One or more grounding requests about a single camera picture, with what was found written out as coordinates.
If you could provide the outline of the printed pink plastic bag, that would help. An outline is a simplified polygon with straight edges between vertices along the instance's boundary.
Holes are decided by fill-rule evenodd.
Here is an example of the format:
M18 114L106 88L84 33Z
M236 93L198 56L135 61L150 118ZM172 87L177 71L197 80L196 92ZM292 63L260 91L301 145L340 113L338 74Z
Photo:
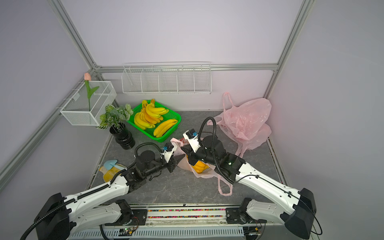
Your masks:
M177 146L177 149L175 151L175 156L181 156L185 154L181 147L188 147L189 144L186 140L178 140L176 138L171 139L171 143L173 145ZM194 166L191 165L188 161L188 156L185 155L184 158L178 163L178 167L189 171L195 175L196 178L203 178L203 179L209 179L209 178L217 178L218 180L218 192L225 197L229 197L233 194L233 185L230 184L227 180L225 180L222 176L220 176L218 173L215 172L215 166L210 164L205 164L202 161L198 161ZM224 193L221 188L221 183L224 183L229 187L229 192Z

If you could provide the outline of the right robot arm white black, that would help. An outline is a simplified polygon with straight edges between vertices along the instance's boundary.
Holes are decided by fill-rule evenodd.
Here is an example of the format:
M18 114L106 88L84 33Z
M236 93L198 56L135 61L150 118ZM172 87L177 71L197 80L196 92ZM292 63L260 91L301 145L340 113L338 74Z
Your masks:
M243 215L252 219L281 222L295 236L308 240L313 234L313 224L317 220L314 194L303 188L288 187L261 173L241 157L228 153L216 136L200 139L185 133L188 142L182 150L189 164L197 162L215 166L214 171L230 184L242 184L260 193L276 206L262 207L255 200L244 200L239 208Z

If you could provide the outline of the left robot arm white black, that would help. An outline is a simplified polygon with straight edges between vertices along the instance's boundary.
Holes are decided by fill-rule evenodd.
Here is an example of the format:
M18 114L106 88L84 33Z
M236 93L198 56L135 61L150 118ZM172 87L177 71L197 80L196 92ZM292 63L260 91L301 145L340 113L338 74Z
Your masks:
M172 172L185 157L159 149L160 157L144 151L135 153L135 161L118 171L110 181L74 195L52 195L44 204L33 224L22 234L25 240L35 230L39 240L66 240L71 235L95 226L115 222L129 223L132 211L126 201L109 207L103 204L140 188L147 179L158 177L162 170Z

